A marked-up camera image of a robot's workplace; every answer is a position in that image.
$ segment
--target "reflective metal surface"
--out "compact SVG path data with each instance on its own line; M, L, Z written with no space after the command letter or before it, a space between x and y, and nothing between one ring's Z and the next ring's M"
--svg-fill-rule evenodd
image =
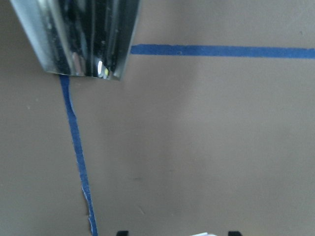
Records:
M119 80L140 0L11 0L47 72Z

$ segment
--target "blue line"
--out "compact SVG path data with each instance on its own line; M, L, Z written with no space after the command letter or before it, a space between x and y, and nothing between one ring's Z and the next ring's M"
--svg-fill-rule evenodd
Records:
M130 53L165 56L315 59L314 48L139 44L132 46Z
M89 208L89 212L90 212L89 221L91 224L92 236L97 236L97 227L96 227L96 221L95 221L95 216L94 216L94 211L93 211L93 204L92 204L92 199L91 199L88 174L87 174L87 169L86 169L85 161L84 161L84 155L83 155L83 151L82 151L82 145L81 145L81 139L80 139L80 133L79 133L79 128L78 128L77 118L76 118L76 115L74 113L74 109L73 109L72 102L71 102L70 91L69 91L69 76L60 75L60 83L61 83L61 87L63 89L64 104L65 104L66 111L68 114L70 131L71 131L72 141L73 141L73 147L74 147L74 151L75 151L75 154L77 157L77 164L78 164L80 179L81 179L81 183L82 183L82 190L83 190L84 196L87 200L88 208Z

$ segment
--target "gray surface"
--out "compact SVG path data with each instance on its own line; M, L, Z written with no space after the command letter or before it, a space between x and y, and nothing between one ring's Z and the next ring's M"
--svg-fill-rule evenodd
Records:
M59 82L1 4L0 233L88 235ZM144 0L134 44L314 47L313 21L310 0ZM100 236L312 236L314 63L132 55L122 83L73 78Z

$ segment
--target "metallic object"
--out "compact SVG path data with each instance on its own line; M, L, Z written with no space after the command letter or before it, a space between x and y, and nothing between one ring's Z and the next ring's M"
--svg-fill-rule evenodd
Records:
M120 80L140 0L11 0L47 72Z

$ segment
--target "vertical blue tape line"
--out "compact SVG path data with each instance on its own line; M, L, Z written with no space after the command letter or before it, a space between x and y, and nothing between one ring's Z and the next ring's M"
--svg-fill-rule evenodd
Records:
M77 164L78 164L80 179L82 183L82 190L87 200L88 208L90 212L89 221L91 224L91 232L92 232L92 236L97 236L96 220L94 216L88 174L87 174L87 169L86 169L85 161L84 161L84 155L83 155L83 150L82 150L82 145L81 145L77 118L75 116L74 109L72 107L70 91L69 91L69 84L70 84L69 80L70 80L69 76L60 75L60 83L63 90L64 104L65 104L65 108L68 115L69 126L70 126L71 135L72 135L72 141L73 141L73 147L74 147L74 151L77 157Z
M132 46L130 53L164 56L315 59L314 48L139 44Z

